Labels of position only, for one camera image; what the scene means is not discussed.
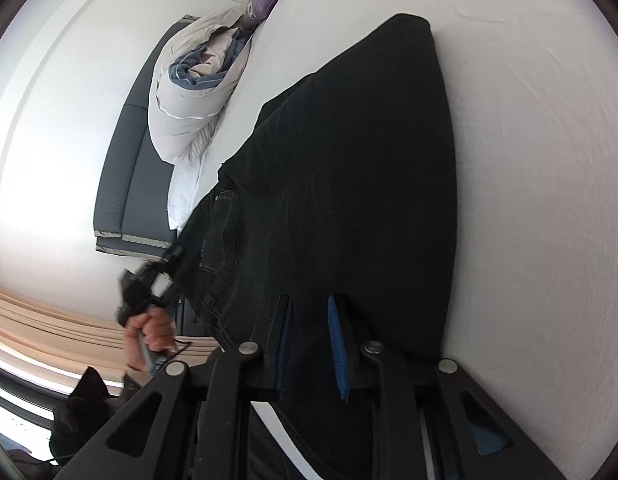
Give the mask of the person left hand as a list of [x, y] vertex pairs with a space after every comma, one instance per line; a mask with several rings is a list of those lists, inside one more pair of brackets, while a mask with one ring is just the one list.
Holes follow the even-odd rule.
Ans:
[[131, 316], [123, 331], [122, 348], [126, 365], [132, 370], [147, 372], [149, 366], [143, 356], [141, 344], [152, 352], [175, 354], [172, 319], [165, 310], [151, 307], [146, 312]]

